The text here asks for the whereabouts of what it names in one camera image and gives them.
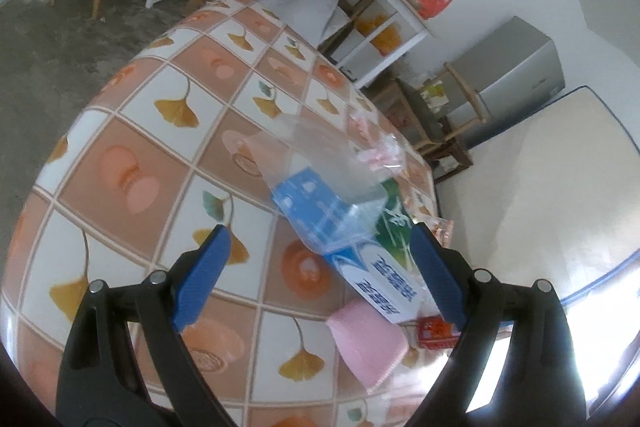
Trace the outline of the blue white carton box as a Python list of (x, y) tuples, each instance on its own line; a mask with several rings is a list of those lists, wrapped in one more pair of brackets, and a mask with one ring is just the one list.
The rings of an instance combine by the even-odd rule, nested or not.
[(272, 199), (313, 253), (387, 321), (399, 324), (436, 306), (411, 251), (405, 270), (375, 238), (387, 200), (383, 182), (352, 184), (342, 195), (307, 167), (278, 183)]

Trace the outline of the small red packet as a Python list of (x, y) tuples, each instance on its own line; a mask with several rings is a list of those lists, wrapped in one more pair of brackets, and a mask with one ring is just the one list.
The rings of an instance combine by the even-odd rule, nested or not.
[(423, 349), (452, 349), (459, 337), (457, 327), (446, 322), (440, 315), (420, 317), (416, 324), (416, 338)]

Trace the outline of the pink sponge cloth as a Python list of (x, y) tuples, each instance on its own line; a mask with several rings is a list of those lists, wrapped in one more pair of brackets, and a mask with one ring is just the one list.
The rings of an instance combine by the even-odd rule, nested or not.
[(378, 389), (409, 350), (400, 326), (366, 300), (349, 301), (326, 319), (326, 326), (344, 363), (367, 392)]

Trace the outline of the white mattress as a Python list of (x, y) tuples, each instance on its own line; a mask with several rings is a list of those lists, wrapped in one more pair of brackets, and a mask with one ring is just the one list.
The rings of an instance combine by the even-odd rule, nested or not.
[(473, 147), (439, 183), (451, 246), (503, 282), (570, 297), (639, 249), (639, 150), (588, 88)]

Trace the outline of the green plastic bag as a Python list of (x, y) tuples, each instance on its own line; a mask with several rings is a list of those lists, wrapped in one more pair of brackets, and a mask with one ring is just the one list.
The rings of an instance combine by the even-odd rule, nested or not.
[(393, 178), (382, 183), (386, 204), (376, 222), (375, 238), (405, 269), (409, 269), (410, 235), (413, 221), (402, 202), (400, 187)]

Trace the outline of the patterned tablecloth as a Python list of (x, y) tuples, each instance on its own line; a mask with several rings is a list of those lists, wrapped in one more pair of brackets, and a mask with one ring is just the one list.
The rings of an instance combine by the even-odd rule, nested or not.
[(184, 334), (241, 426), (398, 426), (445, 355), (411, 346), (375, 391), (326, 319), (354, 292), (272, 205), (245, 139), (280, 114), (364, 150), (392, 123), (255, 0), (182, 16), (117, 0), (1, 10), (1, 338), (45, 407), (88, 285), (141, 282), (216, 225), (232, 253)]

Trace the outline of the wooden chair by fridge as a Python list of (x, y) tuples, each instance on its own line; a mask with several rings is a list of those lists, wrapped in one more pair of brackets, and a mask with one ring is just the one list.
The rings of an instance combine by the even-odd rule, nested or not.
[[(454, 80), (454, 87), (472, 108), (472, 115), (462, 124), (454, 124), (442, 107), (431, 108), (423, 96), (423, 93), (433, 93), (437, 98), (443, 98), (445, 88), (436, 86), (447, 77)], [(474, 165), (463, 135), (476, 126), (486, 124), (488, 115), (480, 95), (454, 66), (445, 63), (442, 72), (427, 79), (420, 90), (398, 78), (388, 78), (376, 82), (369, 94), (373, 104), (407, 139), (413, 150), (439, 172), (434, 176), (436, 184)]]

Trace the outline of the clear plastic bag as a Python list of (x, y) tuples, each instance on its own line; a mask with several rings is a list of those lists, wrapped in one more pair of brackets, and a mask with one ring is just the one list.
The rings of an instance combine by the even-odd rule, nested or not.
[(381, 135), (359, 152), (343, 133), (302, 116), (281, 114), (274, 118), (270, 130), (250, 135), (243, 142), (269, 187), (271, 199), (278, 183), (307, 167), (342, 195), (349, 185), (383, 182), (406, 167), (404, 151), (391, 134)]

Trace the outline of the silver refrigerator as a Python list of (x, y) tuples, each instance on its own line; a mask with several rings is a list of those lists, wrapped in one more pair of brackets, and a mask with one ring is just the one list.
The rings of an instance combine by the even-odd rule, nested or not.
[(565, 88), (553, 40), (517, 16), (449, 66), (480, 97), (486, 121), (469, 130), (472, 142), (511, 127)]

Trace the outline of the white pillow bag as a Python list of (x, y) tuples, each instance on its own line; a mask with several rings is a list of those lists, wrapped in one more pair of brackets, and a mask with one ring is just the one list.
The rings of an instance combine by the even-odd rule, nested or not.
[(258, 0), (299, 37), (318, 48), (349, 22), (338, 0)]

